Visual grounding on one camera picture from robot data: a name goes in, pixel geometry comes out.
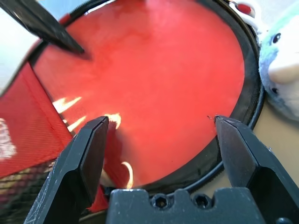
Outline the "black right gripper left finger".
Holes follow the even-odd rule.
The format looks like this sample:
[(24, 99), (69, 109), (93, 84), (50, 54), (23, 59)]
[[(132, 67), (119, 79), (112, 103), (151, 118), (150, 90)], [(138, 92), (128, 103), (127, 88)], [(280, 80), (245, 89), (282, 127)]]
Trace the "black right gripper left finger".
[(97, 194), (109, 119), (87, 122), (57, 158), (26, 219), (26, 224), (77, 224)]

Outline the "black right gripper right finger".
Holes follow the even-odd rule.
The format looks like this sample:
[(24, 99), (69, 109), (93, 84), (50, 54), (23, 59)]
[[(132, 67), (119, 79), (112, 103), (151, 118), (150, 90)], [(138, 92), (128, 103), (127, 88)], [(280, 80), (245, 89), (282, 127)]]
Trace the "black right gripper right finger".
[(249, 189), (268, 224), (299, 222), (299, 188), (275, 154), (242, 122), (216, 116), (224, 169), (233, 187)]

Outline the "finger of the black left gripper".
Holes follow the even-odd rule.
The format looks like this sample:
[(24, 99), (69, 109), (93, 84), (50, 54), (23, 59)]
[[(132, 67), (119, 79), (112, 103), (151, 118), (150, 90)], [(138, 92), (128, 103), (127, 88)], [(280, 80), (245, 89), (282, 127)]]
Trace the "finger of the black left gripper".
[(35, 0), (2, 0), (0, 7), (39, 38), (75, 54), (84, 49), (45, 8)]

